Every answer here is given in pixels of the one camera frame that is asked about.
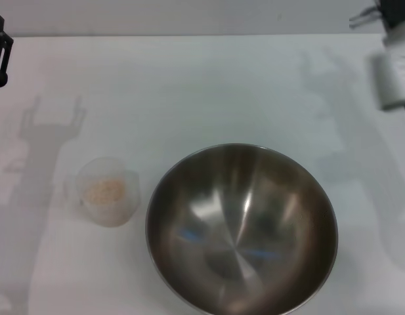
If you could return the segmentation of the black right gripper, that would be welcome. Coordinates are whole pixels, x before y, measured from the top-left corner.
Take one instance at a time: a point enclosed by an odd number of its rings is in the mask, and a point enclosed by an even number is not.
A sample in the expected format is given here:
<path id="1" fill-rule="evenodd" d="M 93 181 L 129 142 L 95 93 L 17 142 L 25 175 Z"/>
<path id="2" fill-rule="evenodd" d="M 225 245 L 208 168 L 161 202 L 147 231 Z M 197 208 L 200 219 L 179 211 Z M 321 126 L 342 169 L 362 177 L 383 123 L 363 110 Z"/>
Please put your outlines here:
<path id="1" fill-rule="evenodd" d="M 405 22 L 405 0 L 379 0 L 379 10 L 386 30 Z"/>

